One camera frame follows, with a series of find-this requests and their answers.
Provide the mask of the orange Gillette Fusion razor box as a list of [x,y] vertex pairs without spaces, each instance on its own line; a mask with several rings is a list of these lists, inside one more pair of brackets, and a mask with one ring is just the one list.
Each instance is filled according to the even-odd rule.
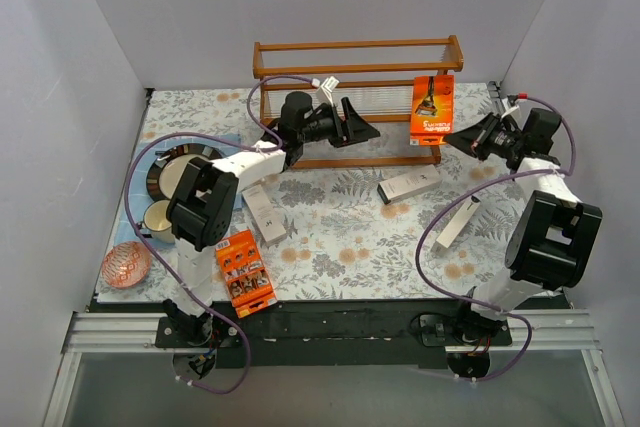
[[416,77],[413,82],[409,121],[411,146],[440,146],[453,132],[453,75]]

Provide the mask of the brown wooden three-tier shelf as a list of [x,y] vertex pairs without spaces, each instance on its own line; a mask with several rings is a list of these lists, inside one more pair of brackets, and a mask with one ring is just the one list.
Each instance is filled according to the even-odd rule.
[[[443,55],[439,61],[404,63],[366,63],[344,65],[314,65],[266,67],[263,55],[269,52],[354,50],[384,48],[441,47]],[[310,91],[311,77],[328,74],[364,75],[367,78],[341,82],[336,87],[340,98],[349,97],[363,119],[374,125],[407,124],[410,122],[409,102],[413,81],[411,79],[372,80],[372,74],[392,73],[436,73],[445,75],[459,72],[464,67],[464,55],[455,35],[446,38],[371,40],[349,42],[316,42],[263,44],[256,42],[253,52],[254,78],[263,81],[260,86],[260,119],[272,121],[278,117],[270,100],[292,91]]]

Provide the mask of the orange Gillette Styler razor box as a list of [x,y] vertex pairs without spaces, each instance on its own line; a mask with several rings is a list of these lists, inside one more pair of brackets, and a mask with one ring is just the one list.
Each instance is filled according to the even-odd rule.
[[231,304],[240,319],[278,302],[250,230],[223,239],[215,246],[215,254]]

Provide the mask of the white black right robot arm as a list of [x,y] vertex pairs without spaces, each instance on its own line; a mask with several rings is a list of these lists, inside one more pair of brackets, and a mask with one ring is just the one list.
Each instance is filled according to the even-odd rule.
[[471,289],[459,305],[453,330],[464,343],[495,337],[508,313],[525,300],[573,287],[584,275],[602,211],[571,192],[550,154],[561,124],[560,114],[534,108],[523,126],[510,115],[489,114],[445,137],[478,160],[502,158],[528,199],[509,240],[504,270]]

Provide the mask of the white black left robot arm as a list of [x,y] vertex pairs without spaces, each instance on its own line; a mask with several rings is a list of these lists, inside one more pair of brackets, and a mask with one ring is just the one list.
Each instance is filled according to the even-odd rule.
[[263,178],[288,170],[308,143],[326,141],[344,148],[380,136],[347,97],[340,107],[327,102],[315,107],[312,97],[302,91],[287,94],[280,116],[263,130],[261,139],[247,150],[213,161],[190,160],[168,205],[177,248],[172,275],[178,290],[163,309],[176,332],[193,345],[206,342],[215,246],[229,230],[236,196]]

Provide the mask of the white Harry's box black end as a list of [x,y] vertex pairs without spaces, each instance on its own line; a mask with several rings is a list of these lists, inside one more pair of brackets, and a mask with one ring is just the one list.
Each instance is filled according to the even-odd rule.
[[385,205],[395,203],[438,187],[442,178],[434,165],[414,168],[399,176],[383,180],[377,193]]

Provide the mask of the white Harry's razor box right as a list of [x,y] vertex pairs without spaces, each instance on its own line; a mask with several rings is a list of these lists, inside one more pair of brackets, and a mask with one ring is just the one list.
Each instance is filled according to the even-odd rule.
[[462,203],[436,238],[432,247],[433,253],[436,255],[444,254],[452,246],[479,209],[480,204],[481,201],[476,196],[471,196]]

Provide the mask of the white Harry's box left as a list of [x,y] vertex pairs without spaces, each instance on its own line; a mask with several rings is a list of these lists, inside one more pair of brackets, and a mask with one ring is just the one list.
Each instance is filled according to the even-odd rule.
[[264,188],[256,184],[242,192],[253,221],[267,246],[283,240],[287,233]]

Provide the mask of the black rimmed cream plate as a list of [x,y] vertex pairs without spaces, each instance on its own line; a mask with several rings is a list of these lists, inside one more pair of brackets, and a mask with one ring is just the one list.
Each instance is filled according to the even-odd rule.
[[160,151],[151,163],[146,176],[146,190],[153,201],[169,200],[190,160],[215,160],[224,157],[218,148],[201,143],[179,144]]

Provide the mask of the cream enamel mug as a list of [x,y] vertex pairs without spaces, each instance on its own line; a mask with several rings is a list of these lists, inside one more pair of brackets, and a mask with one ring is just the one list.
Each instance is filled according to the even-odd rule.
[[136,236],[149,241],[152,245],[173,245],[175,237],[167,214],[168,207],[167,199],[152,203],[145,210],[142,220],[136,224],[138,228]]

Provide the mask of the blue checkered cloth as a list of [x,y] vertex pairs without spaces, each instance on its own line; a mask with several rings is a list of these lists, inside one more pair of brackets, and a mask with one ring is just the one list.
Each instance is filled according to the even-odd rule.
[[[225,140],[233,143],[240,143],[241,137],[239,133],[223,134],[219,136]],[[165,167],[165,164],[173,163],[180,155],[176,153],[166,153],[174,148],[181,146],[189,146],[188,149],[193,147],[193,153],[200,152],[200,156],[208,157],[209,159],[223,158],[239,151],[237,147],[229,146],[219,142],[214,142],[207,139],[201,139],[196,137],[172,137],[166,139],[153,148],[149,149],[142,157],[137,165],[136,171],[132,176],[130,190],[129,190],[129,204],[133,219],[140,223],[143,221],[144,214],[148,207],[150,207],[156,201],[165,200],[166,196],[161,190],[158,190],[157,181],[161,177],[161,171]],[[144,228],[141,228],[141,232],[148,239],[149,243],[156,250],[167,250],[173,246],[172,242],[163,242],[162,240],[155,239],[151,236],[151,232]],[[135,235],[132,226],[128,220],[126,212],[123,207],[120,220],[116,228],[114,237],[114,245],[118,245],[128,241],[139,241],[140,239]]]

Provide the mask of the red patterned bowl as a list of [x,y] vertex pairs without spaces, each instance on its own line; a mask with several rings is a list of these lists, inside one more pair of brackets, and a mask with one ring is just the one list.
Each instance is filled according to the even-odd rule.
[[114,246],[101,265],[101,277],[111,287],[127,289],[143,281],[151,270],[149,250],[138,241]]

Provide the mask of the aluminium rail frame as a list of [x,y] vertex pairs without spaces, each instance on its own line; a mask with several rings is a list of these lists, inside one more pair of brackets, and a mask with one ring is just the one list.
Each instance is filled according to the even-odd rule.
[[254,364],[216,396],[177,379],[182,351],[154,346],[160,314],[104,304],[77,314],[49,426],[620,426],[622,414],[590,314],[561,296],[531,299],[494,345],[498,379],[443,368],[405,325],[440,296],[281,301],[249,321]]

